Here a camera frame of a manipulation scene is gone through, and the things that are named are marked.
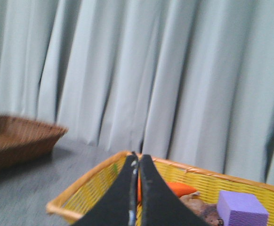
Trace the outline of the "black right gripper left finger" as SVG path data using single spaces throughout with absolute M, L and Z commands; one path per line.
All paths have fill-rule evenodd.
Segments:
M 137 220 L 138 157 L 133 152 L 104 196 L 74 226 L 134 226 Z

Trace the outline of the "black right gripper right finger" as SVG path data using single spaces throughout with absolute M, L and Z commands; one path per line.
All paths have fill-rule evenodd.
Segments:
M 142 226 L 207 226 L 188 209 L 167 186 L 152 157 L 143 155 L 139 162 L 141 177 Z

